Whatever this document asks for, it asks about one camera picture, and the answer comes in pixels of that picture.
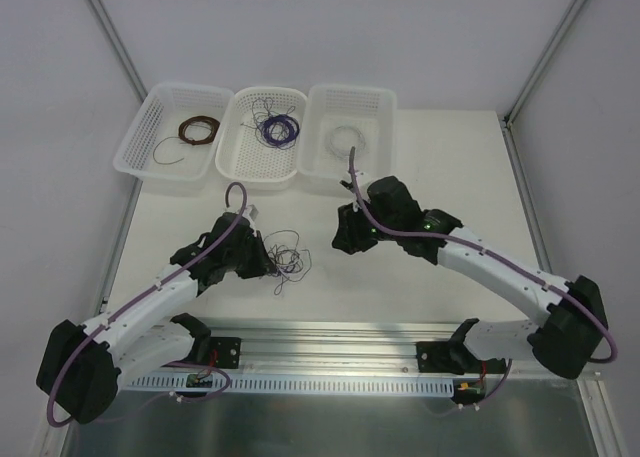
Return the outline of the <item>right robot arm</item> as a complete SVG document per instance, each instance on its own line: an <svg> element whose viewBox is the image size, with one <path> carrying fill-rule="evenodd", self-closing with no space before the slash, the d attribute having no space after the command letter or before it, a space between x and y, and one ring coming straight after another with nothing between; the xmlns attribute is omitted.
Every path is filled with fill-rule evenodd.
<svg viewBox="0 0 640 457"><path fill-rule="evenodd" d="M411 257L471 279L525 316L464 320L448 340L419 350L429 370L462 375L486 364L499 372L507 360L523 360L574 380L595 362L600 343L611 340L600 289L591 279L567 280L510 260L454 216L421 209L394 176L364 183L346 177L340 184L353 201L338 209L333 248L353 255L394 242Z"/></svg>

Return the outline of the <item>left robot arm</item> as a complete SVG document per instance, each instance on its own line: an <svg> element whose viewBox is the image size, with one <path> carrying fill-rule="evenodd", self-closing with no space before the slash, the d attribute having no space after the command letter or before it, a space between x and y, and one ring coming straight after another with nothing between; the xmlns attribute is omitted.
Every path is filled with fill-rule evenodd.
<svg viewBox="0 0 640 457"><path fill-rule="evenodd" d="M137 378L174 361L199 366L208 359L210 330L177 310L229 273L253 279L274 272L256 214L253 206L224 213L211 231L179 249L140 295L82 324L65 320L51 331L36 377L49 397L50 426L63 425L55 407L67 413L68 422L90 423Z"/></svg>

